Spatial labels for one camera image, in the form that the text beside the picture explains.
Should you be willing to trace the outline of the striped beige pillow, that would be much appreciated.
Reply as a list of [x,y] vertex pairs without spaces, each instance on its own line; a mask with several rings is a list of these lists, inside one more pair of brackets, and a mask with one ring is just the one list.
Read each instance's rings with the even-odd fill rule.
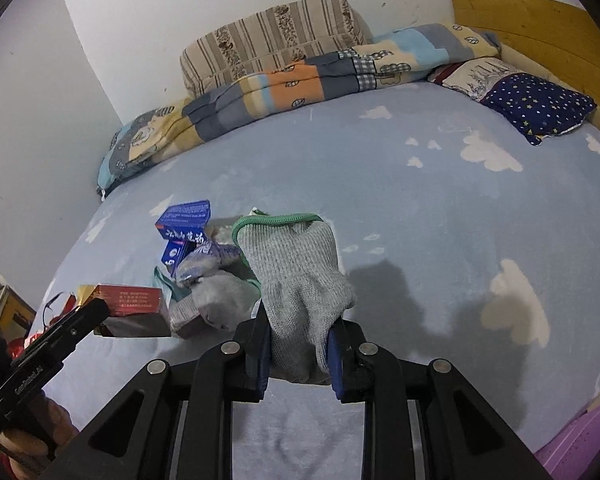
[[187,46],[180,64],[196,99],[242,76],[366,44],[370,33],[348,0],[297,0],[225,24]]

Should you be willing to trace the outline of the light blue cloud bedsheet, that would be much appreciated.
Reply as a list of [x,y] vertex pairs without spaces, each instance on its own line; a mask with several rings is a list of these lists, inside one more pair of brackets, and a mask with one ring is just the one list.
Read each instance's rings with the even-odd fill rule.
[[434,84],[265,118],[104,201],[42,302],[149,286],[166,207],[317,214],[356,292],[348,318],[401,359],[451,361],[532,450],[600,394],[600,130],[531,145]]

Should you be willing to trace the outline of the grey knit glove green cuff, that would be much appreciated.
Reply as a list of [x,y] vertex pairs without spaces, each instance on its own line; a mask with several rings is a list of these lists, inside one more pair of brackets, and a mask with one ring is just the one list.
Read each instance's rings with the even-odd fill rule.
[[329,224],[317,214],[250,214],[236,221],[232,239],[260,286],[272,330],[272,375],[326,384],[329,330],[355,303]]

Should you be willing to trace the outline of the patchwork folded quilt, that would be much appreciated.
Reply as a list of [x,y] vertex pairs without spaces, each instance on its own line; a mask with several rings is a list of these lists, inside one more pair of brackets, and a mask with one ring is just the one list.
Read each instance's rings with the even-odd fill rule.
[[371,44],[306,58],[280,70],[243,76],[197,99],[150,110],[124,125],[100,164],[97,193],[107,196],[160,162],[262,118],[408,84],[440,66],[497,56],[500,51],[492,32],[434,23],[399,29]]

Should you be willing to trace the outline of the blue medicine box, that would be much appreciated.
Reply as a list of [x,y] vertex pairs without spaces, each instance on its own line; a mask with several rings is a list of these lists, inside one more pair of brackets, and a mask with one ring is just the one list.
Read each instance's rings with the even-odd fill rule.
[[159,217],[155,227],[166,240],[161,262],[171,276],[186,256],[208,242],[206,226],[210,218],[208,200],[169,206]]

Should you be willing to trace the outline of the purple slipper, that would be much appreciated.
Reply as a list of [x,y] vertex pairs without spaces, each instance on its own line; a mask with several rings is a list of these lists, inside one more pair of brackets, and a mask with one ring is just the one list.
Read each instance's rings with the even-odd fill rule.
[[592,479],[600,470],[600,406],[573,419],[534,456],[553,479]]

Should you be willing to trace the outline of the navy star pillow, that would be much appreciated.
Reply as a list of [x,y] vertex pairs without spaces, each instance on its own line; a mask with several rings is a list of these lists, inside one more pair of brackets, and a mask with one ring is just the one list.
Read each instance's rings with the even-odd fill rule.
[[428,80],[501,114],[532,145],[576,130],[597,108],[590,96],[518,70],[499,58],[441,66]]

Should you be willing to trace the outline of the red cardboard box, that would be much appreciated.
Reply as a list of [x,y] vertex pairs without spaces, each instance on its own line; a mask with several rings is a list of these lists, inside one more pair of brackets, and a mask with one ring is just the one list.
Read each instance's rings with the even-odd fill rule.
[[76,304],[83,307],[93,299],[104,300],[109,316],[94,329],[103,337],[170,337],[168,307],[160,288],[130,285],[80,285]]

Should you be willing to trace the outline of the yellow wooden headboard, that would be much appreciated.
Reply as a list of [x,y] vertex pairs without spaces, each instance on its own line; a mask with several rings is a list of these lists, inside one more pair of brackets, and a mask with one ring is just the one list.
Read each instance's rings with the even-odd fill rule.
[[556,0],[452,0],[458,24],[495,32],[600,106],[600,30],[583,9]]

